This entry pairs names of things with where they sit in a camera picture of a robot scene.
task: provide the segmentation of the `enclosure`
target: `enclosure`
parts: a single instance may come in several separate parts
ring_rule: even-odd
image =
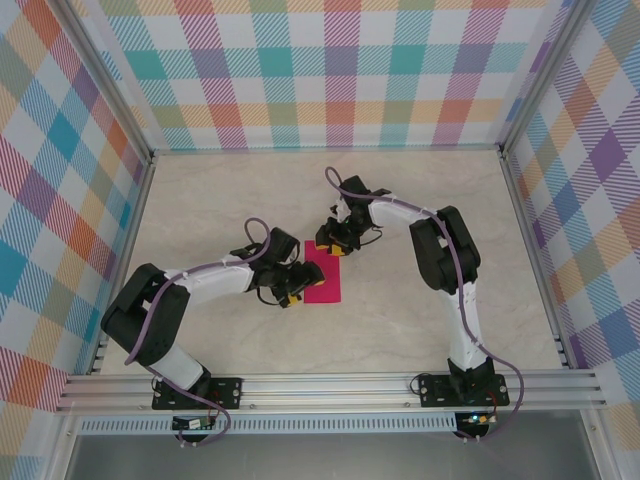
[[[640,476],[637,0],[0,9],[1,478]],[[181,449],[197,411],[152,410],[100,330],[140,265],[222,258],[248,217],[313,241],[327,166],[461,212],[483,344],[524,378],[520,405],[496,364],[495,441],[411,392],[451,333],[406,228],[336,260],[338,301],[187,311],[176,341],[244,380],[215,445]]]

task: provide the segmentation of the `pink block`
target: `pink block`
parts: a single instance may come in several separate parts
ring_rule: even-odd
[[[304,259],[314,262],[324,274],[324,283],[304,290],[304,303],[340,303],[340,257],[334,257],[327,250],[316,250],[313,240],[304,242]]]

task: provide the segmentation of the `gray floor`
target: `gray floor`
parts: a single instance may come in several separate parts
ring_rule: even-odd
[[[229,435],[199,449],[81,437],[67,480],[595,480],[590,452],[578,412],[526,412],[479,445],[449,433]]]

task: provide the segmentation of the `aluminum rail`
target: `aluminum rail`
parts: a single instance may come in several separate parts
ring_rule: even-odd
[[[505,375],[513,408],[518,379]],[[233,375],[244,379],[239,410],[233,415],[265,413],[391,413],[465,412],[473,407],[421,408],[409,390],[415,373]],[[523,372],[523,410],[582,410],[603,408],[606,401],[591,370],[531,370]],[[151,409],[151,375],[71,376],[58,412],[66,415],[166,415]],[[181,414],[198,414],[202,410]]]

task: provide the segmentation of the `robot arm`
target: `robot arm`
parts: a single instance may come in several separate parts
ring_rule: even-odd
[[[269,235],[269,248],[259,258],[241,263],[263,248],[261,244],[252,244],[231,252],[220,266],[185,272],[182,279],[170,285],[158,300],[135,361],[181,389],[206,398],[211,390],[211,374],[175,342],[185,311],[223,295],[262,287],[271,289],[277,305],[287,308],[297,303],[307,286],[324,280],[316,264],[292,260],[294,250],[300,248],[298,240],[279,228]],[[102,318],[104,332],[131,353],[149,303],[163,284],[180,273],[180,270],[163,271],[152,264],[139,267]]]
[[[469,236],[458,211],[453,207],[448,207],[448,209],[449,210],[447,210],[445,214],[448,213],[450,216],[458,217],[458,223],[461,227],[458,230],[463,230],[462,232],[458,231],[457,237],[459,238],[461,233],[466,234],[469,241],[471,241],[471,237]],[[431,257],[418,258],[418,265],[420,266],[420,273],[425,279],[425,282],[434,290],[438,290],[438,293],[444,303],[447,313],[447,325],[449,327],[449,335],[451,338],[451,346],[449,349],[449,358],[451,362],[453,362],[453,364],[462,371],[466,371],[470,368],[473,369],[483,364],[486,360],[486,355],[472,343],[471,338],[467,335],[467,332],[465,332],[462,326],[462,317],[458,302],[457,282],[456,284],[448,286],[448,288],[445,287],[443,285],[445,274],[440,271],[437,262],[432,261],[434,256],[443,252],[439,242],[437,246],[433,243],[433,240],[436,239],[437,232],[437,230],[432,231],[430,228],[435,226],[432,225],[433,221],[430,220],[426,214],[415,212],[402,205],[377,200],[373,200],[369,204],[369,215],[371,216],[372,222],[379,227],[392,226],[405,229],[409,228],[413,237],[416,252],[423,252],[424,255],[421,255],[422,257]],[[423,245],[421,243],[422,241],[429,243],[429,240],[432,241],[431,245]],[[475,251],[475,245],[473,245],[473,242],[470,243],[469,248],[472,248]],[[477,254],[477,251],[472,254],[472,257],[474,257],[473,260],[477,258],[477,262],[473,262],[477,268],[480,264],[480,257]],[[478,321],[478,310],[476,308],[476,279],[477,274],[473,279],[469,278],[468,281],[465,282],[464,303],[469,328],[478,341],[482,343],[482,334],[480,333],[480,324]]]
[[[359,177],[344,180],[340,189],[357,195],[390,196],[388,190],[368,190]],[[317,248],[327,248],[332,255],[349,255],[359,250],[360,238],[371,228],[408,228],[416,253],[418,269],[425,283],[439,292],[447,311],[450,332],[448,385],[460,402],[475,401],[497,384],[493,361],[473,342],[464,329],[460,312],[458,281],[452,254],[441,245],[441,231],[424,211],[415,211],[402,204],[385,200],[341,196],[331,209],[335,217],[327,219],[316,234]],[[436,212],[447,227],[458,254],[464,281],[464,308],[469,330],[482,343],[476,308],[477,268],[480,255],[467,230],[460,212],[446,207]]]

